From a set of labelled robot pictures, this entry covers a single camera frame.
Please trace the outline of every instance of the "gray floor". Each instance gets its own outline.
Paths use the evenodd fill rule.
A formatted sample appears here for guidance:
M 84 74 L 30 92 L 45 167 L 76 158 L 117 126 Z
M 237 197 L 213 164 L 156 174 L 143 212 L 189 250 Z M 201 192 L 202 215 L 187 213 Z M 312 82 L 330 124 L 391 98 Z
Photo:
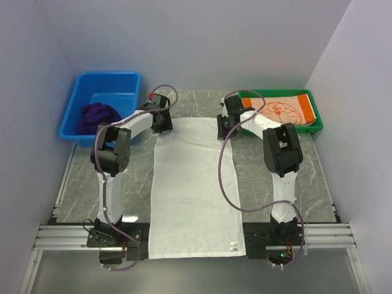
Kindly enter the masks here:
M 345 249 L 314 249 L 284 271 L 247 257 L 144 260 L 109 273 L 98 252 L 43 253 L 31 293 L 359 294 Z
M 210 117 L 221 113 L 222 91 L 180 91 L 179 101 L 171 109 L 172 118 Z M 313 139 L 300 134 L 304 162 L 296 179 L 296 204 L 306 222 L 335 222 L 331 199 L 322 173 Z M 150 193 L 153 181 L 155 137 L 150 130 L 137 138 L 131 147 L 130 163 L 122 181 L 124 216 L 137 217 L 138 222 L 150 220 Z M 233 161 L 238 179 L 241 207 L 254 208 L 273 201 L 270 172 L 263 160 L 262 141 L 239 134 L 232 139 Z M 94 219 L 98 212 L 98 181 L 89 161 L 90 149 L 77 148 L 64 189 L 58 222 L 82 222 Z M 243 214 L 243 222 L 269 222 L 270 209 Z

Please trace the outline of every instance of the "white wall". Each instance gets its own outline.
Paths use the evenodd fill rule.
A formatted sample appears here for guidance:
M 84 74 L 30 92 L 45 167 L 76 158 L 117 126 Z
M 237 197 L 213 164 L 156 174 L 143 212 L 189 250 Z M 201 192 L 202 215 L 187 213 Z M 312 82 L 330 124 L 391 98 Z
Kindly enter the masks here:
M 0 293 L 16 293 L 69 154 L 57 135 L 74 73 L 31 0 L 0 1 Z
M 303 88 L 350 0 L 37 0 L 77 73 L 149 87 Z
M 391 293 L 392 2 L 353 0 L 307 87 L 332 197 L 352 226 L 374 293 Z

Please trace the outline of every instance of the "white tag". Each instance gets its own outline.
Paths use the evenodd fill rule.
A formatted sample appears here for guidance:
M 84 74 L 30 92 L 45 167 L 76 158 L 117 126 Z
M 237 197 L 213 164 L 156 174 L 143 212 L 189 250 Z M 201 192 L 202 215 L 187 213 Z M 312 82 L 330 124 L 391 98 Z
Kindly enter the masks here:
M 230 242 L 230 251 L 238 251 L 237 242 Z

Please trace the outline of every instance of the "marble tabletop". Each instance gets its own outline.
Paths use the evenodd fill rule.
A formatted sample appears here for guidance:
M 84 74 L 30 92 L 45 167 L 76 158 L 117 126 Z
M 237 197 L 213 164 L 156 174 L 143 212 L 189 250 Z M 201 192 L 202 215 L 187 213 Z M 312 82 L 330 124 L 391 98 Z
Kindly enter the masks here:
M 161 91 L 171 101 L 174 93 Z M 172 118 L 215 118 L 221 113 L 219 105 L 224 91 L 179 91 L 178 103 L 170 110 Z M 332 200 L 311 135 L 299 134 L 304 160 L 296 178 L 296 205 L 306 222 L 335 222 Z M 156 138 L 144 131 L 130 149 L 130 162 L 122 179 L 122 210 L 125 217 L 137 222 L 150 220 L 150 193 L 154 173 Z M 240 132 L 231 139 L 241 207 L 255 208 L 273 201 L 271 173 L 263 158 L 263 143 L 256 136 Z M 97 174 L 89 161 L 91 149 L 74 152 L 69 179 L 61 197 L 58 222 L 95 219 L 99 206 Z M 269 222 L 270 209 L 243 213 L 243 222 Z

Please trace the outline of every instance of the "orange drawing on towel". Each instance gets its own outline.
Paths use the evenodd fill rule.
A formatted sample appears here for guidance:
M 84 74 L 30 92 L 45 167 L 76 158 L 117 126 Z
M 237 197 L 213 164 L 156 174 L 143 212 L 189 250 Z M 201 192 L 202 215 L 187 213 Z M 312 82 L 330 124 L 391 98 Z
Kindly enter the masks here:
M 284 121 L 285 123 L 301 124 L 303 120 L 301 113 L 296 108 L 282 102 L 267 103 L 261 113 L 278 123 Z

